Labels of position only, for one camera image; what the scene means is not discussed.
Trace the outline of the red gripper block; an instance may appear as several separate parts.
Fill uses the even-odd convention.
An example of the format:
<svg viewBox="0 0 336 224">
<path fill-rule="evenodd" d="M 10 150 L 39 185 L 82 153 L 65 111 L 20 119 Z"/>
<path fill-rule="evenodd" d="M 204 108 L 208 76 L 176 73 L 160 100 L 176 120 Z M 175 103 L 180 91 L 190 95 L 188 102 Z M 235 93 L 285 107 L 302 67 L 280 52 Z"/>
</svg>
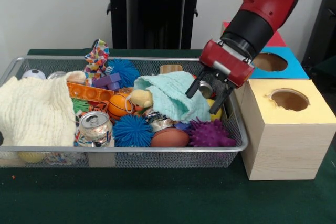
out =
<svg viewBox="0 0 336 224">
<path fill-rule="evenodd" d="M 207 42 L 199 60 L 210 70 L 210 73 L 218 79 L 225 81 L 227 86 L 217 96 L 209 110 L 210 114 L 216 114 L 225 100 L 230 96 L 234 87 L 241 87 L 255 70 L 251 59 L 241 55 L 228 45 L 219 44 L 213 40 Z M 200 82 L 209 74 L 208 69 L 202 69 L 201 73 L 194 79 L 191 86 L 185 92 L 188 98 L 192 98 L 199 91 Z"/>
</svg>

